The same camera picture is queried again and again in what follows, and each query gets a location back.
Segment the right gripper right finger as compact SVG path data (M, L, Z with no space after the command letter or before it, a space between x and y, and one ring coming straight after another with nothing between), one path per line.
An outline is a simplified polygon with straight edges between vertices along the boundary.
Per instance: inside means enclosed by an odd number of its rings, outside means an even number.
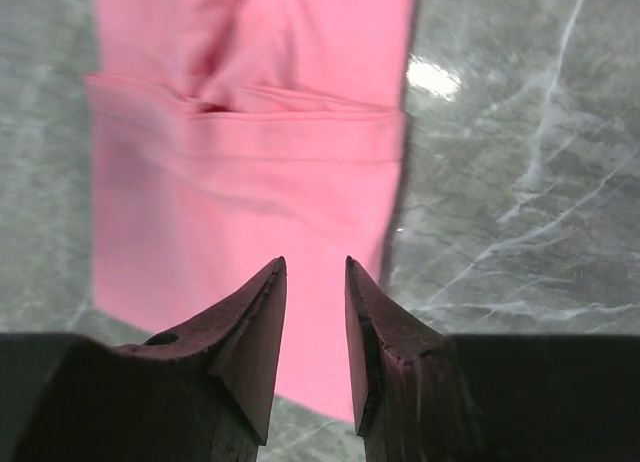
M345 267L356 433L370 461L635 461L633 335L440 334Z

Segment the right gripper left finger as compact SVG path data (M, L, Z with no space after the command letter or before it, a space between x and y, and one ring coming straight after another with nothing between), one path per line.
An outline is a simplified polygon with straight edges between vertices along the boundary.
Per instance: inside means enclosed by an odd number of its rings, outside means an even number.
M267 441L286 263L142 344L1 337L5 461L253 461Z

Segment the pink t shirt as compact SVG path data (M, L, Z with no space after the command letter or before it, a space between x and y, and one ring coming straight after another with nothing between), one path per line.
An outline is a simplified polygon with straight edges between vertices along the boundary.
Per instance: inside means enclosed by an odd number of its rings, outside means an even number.
M278 395L353 417L345 261L381 271L414 0L93 0L93 298L149 332L284 257Z

